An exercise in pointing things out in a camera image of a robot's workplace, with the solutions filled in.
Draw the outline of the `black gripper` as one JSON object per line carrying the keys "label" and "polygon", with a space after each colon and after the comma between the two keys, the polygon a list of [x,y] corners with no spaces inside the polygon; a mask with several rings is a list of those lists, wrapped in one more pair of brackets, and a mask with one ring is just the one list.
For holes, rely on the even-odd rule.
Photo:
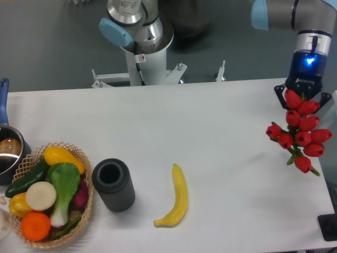
{"label": "black gripper", "polygon": [[328,92],[321,92],[326,62],[327,56],[318,53],[295,52],[293,54],[289,76],[285,84],[274,87],[274,92],[282,108],[289,108],[283,95],[285,87],[288,90],[293,90],[297,95],[304,94],[305,98],[314,98],[320,93],[319,109],[330,101],[332,95]]}

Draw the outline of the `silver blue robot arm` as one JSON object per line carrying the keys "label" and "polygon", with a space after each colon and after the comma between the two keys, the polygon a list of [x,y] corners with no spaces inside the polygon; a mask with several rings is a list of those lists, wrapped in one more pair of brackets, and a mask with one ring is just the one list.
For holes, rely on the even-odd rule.
{"label": "silver blue robot arm", "polygon": [[[260,30],[296,31],[297,42],[285,83],[274,88],[282,106],[285,92],[294,91],[310,100],[320,95],[320,105],[331,98],[323,92],[322,77],[336,20],[336,1],[255,1],[251,24]],[[160,17],[157,1],[108,1],[107,17],[99,29],[123,49],[132,86],[177,83],[178,70],[166,70],[166,50],[175,25]]]}

